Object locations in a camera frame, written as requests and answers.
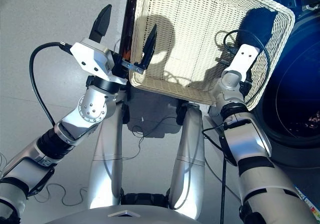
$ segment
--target silver robot leg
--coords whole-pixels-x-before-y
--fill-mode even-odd
[[[114,115],[101,124],[91,164],[88,186],[88,208],[120,204],[122,185],[122,103]]]
[[[205,184],[205,147],[202,113],[189,104],[172,173],[169,207],[192,219],[200,215]]]

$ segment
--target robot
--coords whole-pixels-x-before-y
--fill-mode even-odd
[[[121,135],[127,107],[126,93],[121,87],[128,81],[129,70],[143,74],[148,68],[155,50],[157,26],[145,42],[141,63],[132,64],[100,44],[108,29],[110,13],[108,5],[95,20],[89,38],[74,45],[58,43],[92,75],[77,107],[4,168],[0,177],[0,223],[20,223],[27,198],[42,190],[55,166],[100,123],[89,179],[88,210],[50,224],[199,223],[196,220],[204,195],[205,149],[202,113],[194,103],[183,105],[182,134],[170,189],[166,196],[148,197],[154,203],[167,202],[167,206],[148,205],[141,201],[141,194],[123,193]],[[239,214],[245,224],[316,224],[289,178],[270,160],[272,148],[268,138],[249,113],[239,91],[240,81],[246,79],[259,51],[243,44],[210,92],[216,100],[210,117],[222,118],[221,149],[225,159],[238,167],[242,203]]]

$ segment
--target silver robot arm segment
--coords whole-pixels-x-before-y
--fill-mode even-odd
[[[113,115],[115,99],[90,85],[73,111],[8,163],[0,179],[0,217],[21,216],[26,198],[41,191],[62,158]]]
[[[242,45],[234,60],[252,55],[250,50],[254,51],[243,49]],[[248,61],[244,63],[247,68],[252,64]],[[241,219],[245,224],[316,224],[289,178],[271,162],[270,142],[247,109],[239,92],[240,80],[243,80],[241,71],[237,66],[230,66],[222,73],[211,94],[216,100],[215,111],[223,119],[221,147],[227,160],[238,166]]]

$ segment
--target white tile floor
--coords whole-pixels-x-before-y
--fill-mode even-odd
[[[107,4],[112,4],[109,31],[102,43],[113,50],[121,36],[126,0],[1,0],[0,16],[0,151],[12,158],[25,145],[42,135],[51,126],[36,101],[29,79],[29,57],[37,46],[52,41],[73,44],[87,37],[94,19]],[[57,48],[42,51],[35,60],[35,78],[39,92],[55,120],[71,111],[85,91],[87,73],[72,56]],[[154,121],[151,117],[145,121]],[[170,129],[170,122],[159,128]],[[50,183],[67,189],[66,202],[80,199],[79,188],[88,185],[91,159],[97,134],[91,135],[75,148],[56,168]],[[126,192],[164,193],[170,186],[181,129],[164,138],[146,138],[140,155],[124,162],[123,189]],[[138,150],[138,138],[123,126],[123,155],[132,156]],[[221,176],[221,159],[206,143],[206,156]],[[237,173],[228,166],[227,184],[237,192]],[[218,223],[221,184],[206,169],[205,195],[199,221]],[[52,187],[52,197],[46,203],[34,198],[27,202],[23,224],[41,224],[84,210],[86,204],[65,207],[60,200],[63,191]],[[225,223],[241,223],[236,199],[226,192]]]

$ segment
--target cable connector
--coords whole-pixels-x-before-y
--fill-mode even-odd
[[[72,55],[71,51],[70,51],[70,48],[72,48],[72,45],[68,44],[68,43],[65,43],[63,41],[60,41],[60,45],[59,45],[59,48],[62,50],[62,51],[65,51],[66,53],[69,53],[70,55]]]

